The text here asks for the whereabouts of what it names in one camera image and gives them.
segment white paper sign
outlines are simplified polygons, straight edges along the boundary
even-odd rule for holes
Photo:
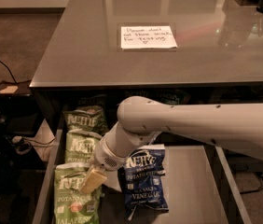
[[[177,48],[170,26],[121,27],[122,49]]]

